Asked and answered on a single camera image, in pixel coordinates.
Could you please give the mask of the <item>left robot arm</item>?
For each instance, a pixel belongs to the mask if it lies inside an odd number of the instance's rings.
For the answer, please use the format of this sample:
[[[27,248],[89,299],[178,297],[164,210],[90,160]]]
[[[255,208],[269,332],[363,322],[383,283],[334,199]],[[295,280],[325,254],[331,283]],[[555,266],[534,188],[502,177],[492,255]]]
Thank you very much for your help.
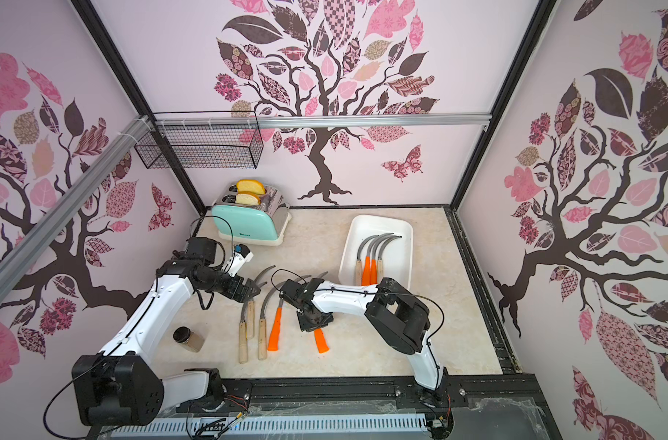
[[[95,355],[80,357],[68,384],[76,396],[82,425],[98,426],[104,434],[128,425],[149,425],[167,410],[199,402],[222,405],[226,389],[213,370],[188,370],[161,379],[152,368],[158,345],[177,312],[191,297],[220,294],[246,304],[260,293],[256,282],[239,275],[253,257],[246,245],[236,245],[216,265],[221,245],[211,238],[191,238],[187,248],[167,260],[135,314]]]

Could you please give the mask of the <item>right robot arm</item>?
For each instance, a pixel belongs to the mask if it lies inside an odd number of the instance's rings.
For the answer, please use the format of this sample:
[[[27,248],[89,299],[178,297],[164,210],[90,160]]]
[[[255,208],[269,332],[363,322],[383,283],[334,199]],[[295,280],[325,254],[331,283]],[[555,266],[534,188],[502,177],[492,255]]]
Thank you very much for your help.
[[[416,385],[434,392],[442,384],[443,368],[434,354],[429,308],[397,280],[386,277],[376,285],[350,286],[321,278],[286,280],[279,298],[296,308],[300,330],[328,326],[334,315],[368,321],[393,350],[405,355]]]

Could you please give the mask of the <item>white storage box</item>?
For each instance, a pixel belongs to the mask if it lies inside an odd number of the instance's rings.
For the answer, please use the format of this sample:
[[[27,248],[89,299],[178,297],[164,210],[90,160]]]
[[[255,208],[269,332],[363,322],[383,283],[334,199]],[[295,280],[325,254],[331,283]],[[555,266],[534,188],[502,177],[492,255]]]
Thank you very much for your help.
[[[412,225],[406,221],[361,214],[356,216],[350,224],[350,230],[345,242],[344,251],[339,266],[339,281],[343,284],[356,285],[354,282],[354,271],[356,264],[356,252],[361,242],[372,235],[393,233],[401,236],[392,242],[383,253],[385,262],[385,275],[397,280],[404,287],[411,285],[413,265],[413,243],[414,230]]]

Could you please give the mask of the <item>small jar with black lid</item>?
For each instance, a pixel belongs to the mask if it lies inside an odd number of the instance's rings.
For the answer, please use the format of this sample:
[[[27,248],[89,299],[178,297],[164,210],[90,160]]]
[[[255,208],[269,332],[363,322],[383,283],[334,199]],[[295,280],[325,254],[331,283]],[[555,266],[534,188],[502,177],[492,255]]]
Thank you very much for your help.
[[[183,348],[195,353],[200,352],[205,344],[205,338],[187,326],[176,328],[173,333],[173,339]]]

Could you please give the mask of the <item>mint green toaster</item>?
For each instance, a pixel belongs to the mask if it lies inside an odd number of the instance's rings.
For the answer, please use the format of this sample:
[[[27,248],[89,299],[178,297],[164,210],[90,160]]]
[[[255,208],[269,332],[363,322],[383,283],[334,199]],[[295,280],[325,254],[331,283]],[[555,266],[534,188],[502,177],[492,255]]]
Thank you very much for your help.
[[[259,246],[279,246],[285,238],[292,216],[283,194],[268,185],[259,206],[236,205],[236,183],[233,183],[211,207],[210,215],[221,238]]]

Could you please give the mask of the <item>pale bread slice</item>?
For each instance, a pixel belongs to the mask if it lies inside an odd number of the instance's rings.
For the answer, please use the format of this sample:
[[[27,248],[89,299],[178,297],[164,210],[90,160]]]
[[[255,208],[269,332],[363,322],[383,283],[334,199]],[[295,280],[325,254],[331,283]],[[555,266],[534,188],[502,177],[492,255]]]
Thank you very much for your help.
[[[254,192],[238,192],[235,197],[236,205],[259,206],[262,203],[261,196]]]

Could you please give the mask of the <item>yellow bread slice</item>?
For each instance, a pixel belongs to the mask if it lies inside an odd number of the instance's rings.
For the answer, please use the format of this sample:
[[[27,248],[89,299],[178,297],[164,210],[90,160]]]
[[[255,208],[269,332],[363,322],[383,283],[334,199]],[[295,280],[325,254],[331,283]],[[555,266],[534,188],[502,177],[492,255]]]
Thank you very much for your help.
[[[250,193],[256,194],[258,196],[265,195],[267,193],[265,186],[259,181],[252,179],[243,179],[236,183],[238,193]]]

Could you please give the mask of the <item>aluminium rail back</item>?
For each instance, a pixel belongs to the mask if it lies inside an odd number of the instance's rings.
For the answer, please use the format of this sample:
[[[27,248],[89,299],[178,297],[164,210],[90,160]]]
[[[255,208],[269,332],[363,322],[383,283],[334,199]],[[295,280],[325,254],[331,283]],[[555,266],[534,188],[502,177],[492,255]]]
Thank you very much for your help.
[[[368,128],[368,127],[413,127],[413,126],[487,126],[490,114],[419,114],[419,115],[336,115],[326,117],[216,117],[212,114],[177,114],[172,118],[157,118],[158,128],[206,126],[246,126],[246,128]]]

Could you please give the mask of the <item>aluminium rail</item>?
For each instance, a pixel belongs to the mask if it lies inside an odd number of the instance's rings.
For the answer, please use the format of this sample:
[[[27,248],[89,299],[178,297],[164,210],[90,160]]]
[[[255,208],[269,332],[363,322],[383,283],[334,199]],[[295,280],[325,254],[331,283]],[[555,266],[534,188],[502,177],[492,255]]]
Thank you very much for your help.
[[[133,148],[138,140],[153,127],[147,115],[137,117],[110,143],[108,149],[81,174],[77,181],[62,195],[59,202],[31,228],[18,247],[0,262],[0,305],[13,290],[31,265],[72,220],[100,183]]]
[[[206,126],[246,126],[246,128],[368,128],[368,127],[413,127],[413,126],[487,126],[490,114],[419,114],[419,115],[336,115],[326,117],[216,117],[212,114],[177,114],[172,118],[157,118],[158,128]]]

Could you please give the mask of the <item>aluminium rail left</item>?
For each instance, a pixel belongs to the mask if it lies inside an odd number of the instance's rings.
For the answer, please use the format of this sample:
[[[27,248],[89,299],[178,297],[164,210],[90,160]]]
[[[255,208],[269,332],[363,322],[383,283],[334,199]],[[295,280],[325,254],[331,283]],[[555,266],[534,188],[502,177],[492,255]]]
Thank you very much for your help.
[[[18,247],[0,262],[0,305],[13,290],[31,265],[72,220],[100,183],[133,148],[138,140],[153,127],[147,115],[137,117],[110,143],[108,149],[81,174],[77,181],[62,195],[59,202],[31,228]]]

